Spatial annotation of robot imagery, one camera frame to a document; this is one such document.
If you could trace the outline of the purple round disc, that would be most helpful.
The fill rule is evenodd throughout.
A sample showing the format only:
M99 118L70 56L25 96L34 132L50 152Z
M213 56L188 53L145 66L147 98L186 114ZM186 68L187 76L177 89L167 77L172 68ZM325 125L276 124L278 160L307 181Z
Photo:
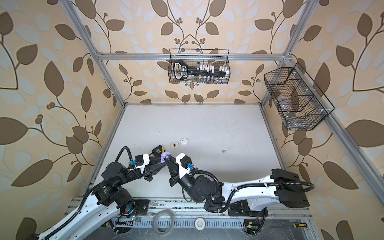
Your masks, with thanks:
M161 154L161 163L165 163L166 159L169 159L169 156L172 154L170 152L164 152Z

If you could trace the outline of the white earbud charging case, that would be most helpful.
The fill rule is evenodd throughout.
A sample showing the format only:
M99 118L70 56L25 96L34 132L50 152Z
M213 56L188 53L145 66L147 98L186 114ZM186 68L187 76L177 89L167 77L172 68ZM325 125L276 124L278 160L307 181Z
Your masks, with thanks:
M182 145L187 145L189 143L189 140L187 138L183 138L183 139L180 140L180 143Z

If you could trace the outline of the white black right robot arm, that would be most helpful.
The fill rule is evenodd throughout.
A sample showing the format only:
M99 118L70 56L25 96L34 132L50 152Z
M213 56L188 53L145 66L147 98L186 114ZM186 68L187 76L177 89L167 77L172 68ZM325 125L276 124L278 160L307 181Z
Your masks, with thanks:
M161 163L167 164L170 172L170 186L179 184L182 194L188 195L192 202L204 203L204 209L210 213L222 214L237 202L248 201L253 212L260 212L276 204L287 208L307 208L307 192L315 186L303 182L297 174L273 169L271 175L261 179L228 183L208 171L194 167L192 159L185 154L172 157L163 153Z

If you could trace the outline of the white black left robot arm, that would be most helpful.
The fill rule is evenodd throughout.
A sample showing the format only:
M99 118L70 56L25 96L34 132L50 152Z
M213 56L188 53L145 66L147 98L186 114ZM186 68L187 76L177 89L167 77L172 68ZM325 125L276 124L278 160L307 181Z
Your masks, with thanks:
M32 233L27 239L83 240L117 215L135 213L138 207L123 185L139 179L152 181L166 166L169 155L159 146L151 154L133 157L130 149L123 147L102 173L103 180L87 191L75 210L45 232Z

